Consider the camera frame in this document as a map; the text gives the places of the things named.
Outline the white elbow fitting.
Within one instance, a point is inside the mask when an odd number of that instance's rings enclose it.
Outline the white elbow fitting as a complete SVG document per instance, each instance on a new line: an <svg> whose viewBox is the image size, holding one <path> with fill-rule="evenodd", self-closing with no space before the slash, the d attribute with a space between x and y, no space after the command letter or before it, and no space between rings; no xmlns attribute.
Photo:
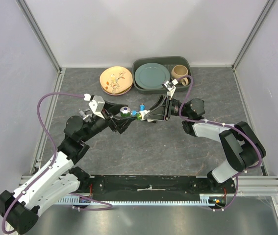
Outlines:
<svg viewBox="0 0 278 235"><path fill-rule="evenodd" d="M146 115L150 112L150 110L143 110L139 112L139 119L140 120L147 120L148 118Z"/></svg>

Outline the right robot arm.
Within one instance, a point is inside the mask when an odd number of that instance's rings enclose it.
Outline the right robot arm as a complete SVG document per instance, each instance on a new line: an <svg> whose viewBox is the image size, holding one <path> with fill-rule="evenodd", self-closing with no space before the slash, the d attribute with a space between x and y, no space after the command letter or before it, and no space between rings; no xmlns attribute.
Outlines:
<svg viewBox="0 0 278 235"><path fill-rule="evenodd" d="M210 171L206 180L207 189L216 193L229 178L260 165L266 150L246 122L221 124L205 119L204 114L203 100L194 98L183 103L167 95L161 95L149 110L140 113L142 120L151 121L166 121L171 116L179 116L186 134L211 139L222 145L226 160Z"/></svg>

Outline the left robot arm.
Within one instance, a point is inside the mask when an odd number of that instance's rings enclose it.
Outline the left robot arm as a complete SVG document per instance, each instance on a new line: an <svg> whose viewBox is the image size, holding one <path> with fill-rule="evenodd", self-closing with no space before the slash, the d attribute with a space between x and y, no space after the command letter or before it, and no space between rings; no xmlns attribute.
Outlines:
<svg viewBox="0 0 278 235"><path fill-rule="evenodd" d="M2 231L5 235L27 233L39 217L58 200L89 188L89 174L76 164L90 148L86 142L106 128L122 133L136 120L127 106L92 100L90 109L66 122L65 138L50 160L13 192L0 194Z"/></svg>

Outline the green water faucet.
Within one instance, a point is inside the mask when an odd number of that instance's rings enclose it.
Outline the green water faucet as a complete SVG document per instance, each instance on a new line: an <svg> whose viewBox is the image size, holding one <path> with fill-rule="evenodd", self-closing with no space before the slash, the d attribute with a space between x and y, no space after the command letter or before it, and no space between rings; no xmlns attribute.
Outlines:
<svg viewBox="0 0 278 235"><path fill-rule="evenodd" d="M123 106L120 108L121 117L129 120L144 120L143 111L131 110L128 106Z"/></svg>

